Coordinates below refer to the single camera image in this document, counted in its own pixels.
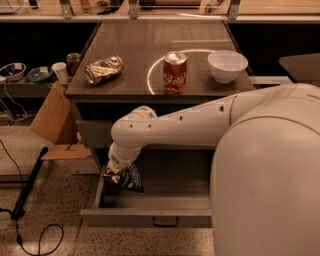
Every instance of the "ceramic bowl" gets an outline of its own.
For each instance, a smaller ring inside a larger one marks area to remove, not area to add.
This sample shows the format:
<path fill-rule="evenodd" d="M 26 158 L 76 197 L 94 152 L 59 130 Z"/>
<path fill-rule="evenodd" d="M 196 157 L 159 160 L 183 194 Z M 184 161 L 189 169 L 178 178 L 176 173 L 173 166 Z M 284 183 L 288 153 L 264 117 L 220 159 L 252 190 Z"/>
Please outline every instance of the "ceramic bowl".
<path fill-rule="evenodd" d="M 246 57 L 234 51 L 215 51 L 208 56 L 210 74 L 220 83 L 230 83 L 236 80 L 247 66 Z"/>
<path fill-rule="evenodd" d="M 9 81 L 18 81 L 24 76 L 26 65 L 23 63 L 11 63 L 0 69 L 0 75 L 6 77 Z"/>
<path fill-rule="evenodd" d="M 50 67 L 34 68 L 27 74 L 27 78 L 36 84 L 45 83 L 51 80 L 53 70 Z"/>

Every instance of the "dark gray tabletop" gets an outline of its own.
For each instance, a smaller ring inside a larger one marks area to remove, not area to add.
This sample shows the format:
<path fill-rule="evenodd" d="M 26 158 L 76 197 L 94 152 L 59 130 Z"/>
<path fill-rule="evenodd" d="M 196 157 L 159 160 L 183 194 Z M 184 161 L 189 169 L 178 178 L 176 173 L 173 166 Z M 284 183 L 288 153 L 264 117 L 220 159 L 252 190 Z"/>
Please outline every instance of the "dark gray tabletop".
<path fill-rule="evenodd" d="M 320 86 L 320 53 L 284 56 L 279 63 L 297 82 Z"/>
<path fill-rule="evenodd" d="M 233 49 L 234 45 L 222 21 L 206 19 L 117 19 L 104 20 L 66 95 L 104 97 L 112 95 L 165 95 L 163 57 L 172 50 L 185 52 L 188 58 L 187 86 L 178 96 L 226 96 L 253 90 L 244 71 L 229 84 L 220 84 L 210 75 L 207 56 L 211 51 Z M 122 73 L 92 86 L 85 77 L 87 64 L 119 55 Z"/>

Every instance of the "white cup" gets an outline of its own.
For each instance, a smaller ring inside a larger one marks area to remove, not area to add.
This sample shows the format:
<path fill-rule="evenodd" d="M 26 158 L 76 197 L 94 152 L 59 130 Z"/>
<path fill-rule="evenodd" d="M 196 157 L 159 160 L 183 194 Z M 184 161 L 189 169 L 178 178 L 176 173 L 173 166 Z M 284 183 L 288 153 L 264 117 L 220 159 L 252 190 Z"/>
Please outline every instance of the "white cup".
<path fill-rule="evenodd" d="M 64 62 L 57 62 L 52 65 L 52 70 L 56 74 L 60 84 L 69 83 L 69 74 L 67 71 L 67 64 Z"/>

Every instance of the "white bowl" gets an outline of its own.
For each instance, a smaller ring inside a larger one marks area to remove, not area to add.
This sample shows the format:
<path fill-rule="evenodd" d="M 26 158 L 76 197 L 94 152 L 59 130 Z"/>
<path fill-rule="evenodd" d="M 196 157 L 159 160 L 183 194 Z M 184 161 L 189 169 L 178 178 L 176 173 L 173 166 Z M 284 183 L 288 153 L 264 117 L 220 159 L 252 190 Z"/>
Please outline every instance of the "white bowl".
<path fill-rule="evenodd" d="M 26 71 L 26 65 L 17 62 L 2 67 L 0 69 L 0 75 L 4 76 L 10 81 L 18 81 L 24 76 L 24 71 Z"/>
<path fill-rule="evenodd" d="M 236 80 L 247 66 L 246 57 L 234 51 L 215 51 L 208 56 L 210 74 L 220 83 L 230 83 Z"/>

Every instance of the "can lid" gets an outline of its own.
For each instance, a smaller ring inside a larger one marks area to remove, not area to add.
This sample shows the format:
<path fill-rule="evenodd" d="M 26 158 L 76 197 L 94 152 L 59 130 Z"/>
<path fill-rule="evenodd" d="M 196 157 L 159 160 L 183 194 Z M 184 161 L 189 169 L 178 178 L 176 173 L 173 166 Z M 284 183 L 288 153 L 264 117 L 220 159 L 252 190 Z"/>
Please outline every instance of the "can lid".
<path fill-rule="evenodd" d="M 172 51 L 167 54 L 165 61 L 170 64 L 179 65 L 187 60 L 187 56 L 183 52 Z"/>

